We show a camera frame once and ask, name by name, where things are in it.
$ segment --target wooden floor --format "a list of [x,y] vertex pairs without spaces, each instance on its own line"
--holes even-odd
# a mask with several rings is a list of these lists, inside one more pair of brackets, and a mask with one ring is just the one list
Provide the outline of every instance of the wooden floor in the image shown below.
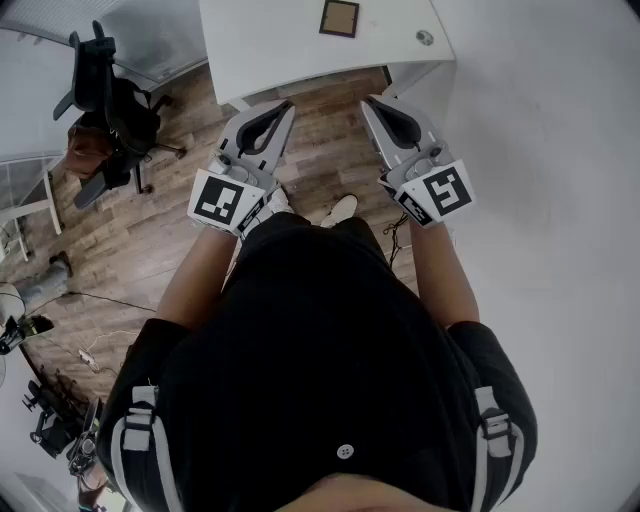
[[[358,108],[365,94],[380,93],[385,87],[382,70],[375,68],[281,87],[254,101],[289,98],[296,105],[296,121],[275,173],[294,209],[319,223],[338,199],[355,194],[359,198],[357,215],[369,222],[388,255],[391,235],[383,231],[401,212],[376,183],[381,162],[369,145]],[[65,229],[56,236],[47,212],[27,217],[25,235],[34,257],[25,264],[14,250],[0,265],[0,280],[15,281],[42,272],[49,256],[65,250],[74,271],[69,290],[151,309],[157,306],[202,229],[186,215],[194,174],[207,165],[225,121],[235,113],[232,107],[216,103],[207,66],[178,78],[154,96],[163,93],[175,101],[162,112],[159,141],[184,145],[188,153],[179,161],[164,151],[152,153],[153,160],[145,165],[143,174],[155,192],[137,195],[132,182],[78,211],[73,205],[78,180],[54,171],[53,191]],[[406,225],[399,231],[399,241],[401,246],[409,244]],[[411,251],[400,251],[394,270],[415,289]],[[48,293],[29,309],[62,291]],[[135,333],[152,315],[79,296],[53,301],[38,312],[56,327],[45,334],[48,340],[36,336],[25,343],[35,365],[43,365],[48,375],[59,369],[77,381],[85,395],[103,398],[109,394]],[[90,348],[101,368],[98,373],[79,360],[80,347]]]

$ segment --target backpack strap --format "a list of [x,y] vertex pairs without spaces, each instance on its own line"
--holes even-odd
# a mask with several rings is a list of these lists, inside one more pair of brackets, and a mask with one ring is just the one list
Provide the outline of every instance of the backpack strap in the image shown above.
[[[495,506],[492,507],[493,509],[507,499],[511,493],[520,474],[524,454],[524,434],[518,425],[511,421],[509,415],[500,409],[493,396],[493,388],[487,386],[476,389],[476,401],[478,402],[481,423],[476,433],[476,478],[471,512],[491,510],[483,509],[491,459],[513,457],[509,478]],[[511,436],[516,438],[513,452],[509,447]]]
[[125,498],[144,512],[145,509],[136,503],[127,487],[122,451],[148,452],[153,440],[167,508],[169,512],[183,512],[171,468],[167,433],[162,420],[155,414],[157,395],[158,388],[154,386],[133,388],[133,405],[129,408],[129,414],[116,423],[111,435],[111,464],[118,487]]

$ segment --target white sneaker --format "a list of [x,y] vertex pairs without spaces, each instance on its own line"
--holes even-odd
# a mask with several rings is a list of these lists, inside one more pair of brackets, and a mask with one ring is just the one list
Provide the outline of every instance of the white sneaker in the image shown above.
[[331,213],[327,215],[320,226],[323,228],[332,228],[338,222],[350,219],[356,213],[358,207],[358,198],[354,195],[344,196],[338,201],[331,210]]
[[282,187],[278,188],[273,194],[271,194],[271,200],[267,203],[269,210],[272,213],[295,213],[293,208],[289,205],[289,199],[287,198],[287,194],[285,194]]

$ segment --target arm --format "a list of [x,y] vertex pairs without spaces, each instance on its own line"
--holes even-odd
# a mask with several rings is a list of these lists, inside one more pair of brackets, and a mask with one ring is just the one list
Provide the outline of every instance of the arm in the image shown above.
[[478,304],[444,224],[422,229],[410,221],[420,300],[442,327],[480,321]]
[[188,329],[202,325],[220,296],[237,240],[205,227],[162,295],[156,318]]

